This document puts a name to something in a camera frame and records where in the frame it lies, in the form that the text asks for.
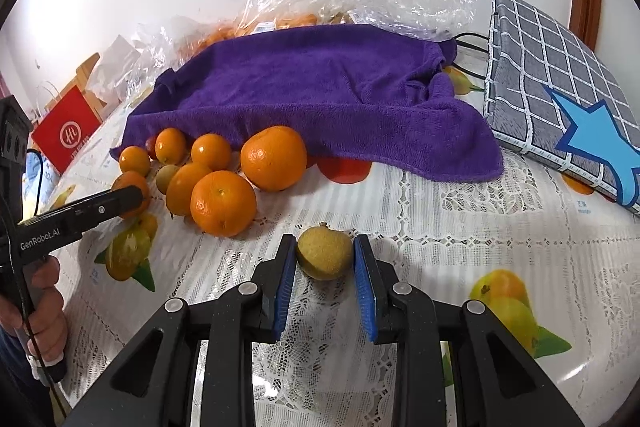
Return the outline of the left hand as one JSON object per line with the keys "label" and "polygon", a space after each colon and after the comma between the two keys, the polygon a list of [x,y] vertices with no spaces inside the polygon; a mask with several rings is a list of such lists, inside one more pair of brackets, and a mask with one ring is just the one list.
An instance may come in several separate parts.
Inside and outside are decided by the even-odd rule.
{"label": "left hand", "polygon": [[[64,300],[55,284],[60,276],[60,262],[49,256],[47,261],[32,276],[32,286],[42,290],[35,312],[30,314],[29,324],[43,361],[53,362],[64,352],[68,327],[63,312]],[[24,349],[20,345],[6,342],[13,338],[14,329],[23,326],[17,307],[1,297],[1,326],[6,335],[1,335],[1,363],[6,367],[17,366],[17,361],[26,363]]]}

